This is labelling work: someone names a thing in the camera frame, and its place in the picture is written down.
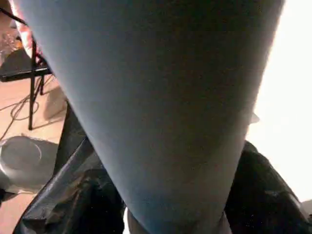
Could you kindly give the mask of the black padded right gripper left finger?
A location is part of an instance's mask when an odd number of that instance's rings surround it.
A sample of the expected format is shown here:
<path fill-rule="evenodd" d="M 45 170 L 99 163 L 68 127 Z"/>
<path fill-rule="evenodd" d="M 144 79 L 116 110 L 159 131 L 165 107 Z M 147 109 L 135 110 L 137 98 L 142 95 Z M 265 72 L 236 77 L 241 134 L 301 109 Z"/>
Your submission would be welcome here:
<path fill-rule="evenodd" d="M 124 204 L 88 138 L 40 190 L 15 234 L 121 234 Z"/>

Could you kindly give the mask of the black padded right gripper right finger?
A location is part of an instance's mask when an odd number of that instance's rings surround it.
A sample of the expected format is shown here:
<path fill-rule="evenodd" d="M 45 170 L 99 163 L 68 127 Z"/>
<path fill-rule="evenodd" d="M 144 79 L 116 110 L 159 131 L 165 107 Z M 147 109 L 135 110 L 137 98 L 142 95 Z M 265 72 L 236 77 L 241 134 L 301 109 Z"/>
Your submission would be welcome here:
<path fill-rule="evenodd" d="M 270 162 L 246 141 L 225 213 L 234 234 L 310 234 L 312 221 Z"/>

